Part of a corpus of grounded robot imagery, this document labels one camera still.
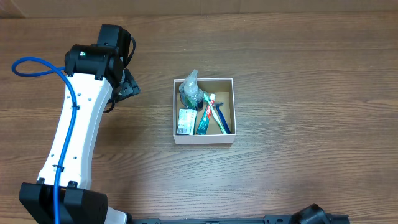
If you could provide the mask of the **clear soap pump bottle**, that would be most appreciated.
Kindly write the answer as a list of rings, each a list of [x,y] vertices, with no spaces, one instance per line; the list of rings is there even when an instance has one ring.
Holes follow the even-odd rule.
[[[200,111],[203,108],[203,90],[197,84],[198,70],[194,69],[179,86],[180,101],[188,109]]]

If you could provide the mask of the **green white soap packet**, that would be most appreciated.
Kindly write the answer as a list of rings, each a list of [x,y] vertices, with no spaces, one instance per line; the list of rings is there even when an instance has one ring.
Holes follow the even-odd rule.
[[[185,108],[179,109],[177,134],[193,136],[195,134],[196,118],[196,110]]]

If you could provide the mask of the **green red toothpaste tube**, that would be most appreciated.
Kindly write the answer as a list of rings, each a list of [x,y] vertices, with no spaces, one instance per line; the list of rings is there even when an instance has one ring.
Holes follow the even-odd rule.
[[[212,93],[209,96],[210,104],[207,104],[205,112],[203,113],[203,116],[201,118],[200,124],[198,125],[197,128],[197,134],[198,135],[205,135],[207,133],[208,125],[210,123],[210,118],[212,116],[212,106],[215,102],[216,95]]]

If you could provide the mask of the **blue disposable razor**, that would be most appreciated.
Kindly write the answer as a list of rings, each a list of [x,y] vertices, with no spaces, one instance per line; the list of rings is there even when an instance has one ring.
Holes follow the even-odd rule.
[[[221,121],[221,123],[222,123],[222,125],[223,125],[223,127],[224,127],[224,129],[225,129],[225,131],[226,131],[226,133],[227,133],[227,134],[231,134],[231,131],[230,131],[230,129],[229,129],[229,126],[228,126],[228,124],[227,124],[227,122],[226,122],[226,120],[225,120],[225,118],[224,118],[224,116],[223,116],[222,111],[220,110],[220,107],[221,107],[221,106],[223,106],[223,103],[215,103],[215,107],[216,107],[216,110],[217,110],[217,112],[218,112],[218,116],[219,116],[219,118],[220,118],[220,121]]]

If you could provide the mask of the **green clear toothbrush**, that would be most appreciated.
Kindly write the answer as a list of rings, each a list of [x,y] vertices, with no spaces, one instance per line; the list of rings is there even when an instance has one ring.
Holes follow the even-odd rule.
[[[227,134],[227,132],[226,132],[224,126],[222,125],[222,123],[221,123],[221,121],[220,121],[218,115],[216,114],[216,112],[215,112],[215,110],[214,110],[212,100],[211,100],[210,97],[207,95],[207,92],[204,92],[204,93],[203,93],[203,97],[204,97],[204,100],[205,100],[205,101],[208,103],[208,105],[210,106],[210,110],[212,111],[212,115],[213,115],[215,121],[217,122],[218,126],[220,127],[220,130],[221,130],[222,134]]]

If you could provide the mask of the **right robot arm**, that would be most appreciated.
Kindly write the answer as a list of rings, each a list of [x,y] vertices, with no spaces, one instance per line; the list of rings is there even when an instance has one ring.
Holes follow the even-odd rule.
[[[330,224],[325,211],[317,204],[312,204],[301,211],[293,214],[289,221],[290,224]]]

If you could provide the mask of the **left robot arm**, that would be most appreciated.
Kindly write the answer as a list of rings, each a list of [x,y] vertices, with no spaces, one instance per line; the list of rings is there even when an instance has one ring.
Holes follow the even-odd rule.
[[[65,83],[65,97],[49,156],[33,184],[23,183],[19,200],[38,223],[131,223],[128,212],[109,206],[105,194],[91,189],[93,151],[101,122],[117,102],[140,89],[128,70],[136,49],[121,26],[103,24],[98,40],[74,45],[63,67],[46,60]]]

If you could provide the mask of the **white cardboard box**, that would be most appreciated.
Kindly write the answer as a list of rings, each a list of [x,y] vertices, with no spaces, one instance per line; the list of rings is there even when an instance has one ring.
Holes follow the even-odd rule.
[[[179,86],[182,79],[173,82],[173,137],[176,144],[231,144],[236,137],[236,113],[234,100],[234,85],[232,78],[199,78],[198,87],[208,94],[214,93],[216,101],[222,102],[220,110],[231,131],[230,134],[222,134],[217,122],[211,118],[208,131],[205,135],[178,135],[179,109],[183,107],[180,101]]]

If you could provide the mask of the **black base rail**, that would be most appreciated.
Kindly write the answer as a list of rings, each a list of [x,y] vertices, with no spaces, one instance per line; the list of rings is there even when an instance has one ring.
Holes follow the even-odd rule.
[[[184,220],[160,220],[132,219],[132,224],[289,224],[291,215],[265,215],[260,218],[221,218],[221,219],[184,219]]]

